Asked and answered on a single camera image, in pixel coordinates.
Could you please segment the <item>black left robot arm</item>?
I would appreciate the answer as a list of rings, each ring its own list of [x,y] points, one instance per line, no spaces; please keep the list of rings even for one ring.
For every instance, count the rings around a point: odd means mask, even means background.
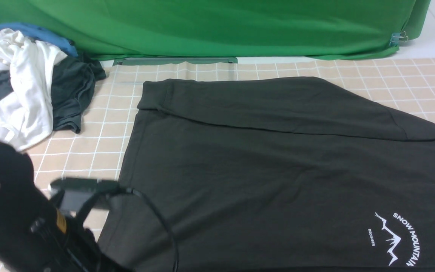
[[[100,195],[72,216],[60,209],[65,194],[47,198],[34,184],[29,155],[0,142],[0,261],[11,272],[127,272],[83,227]]]

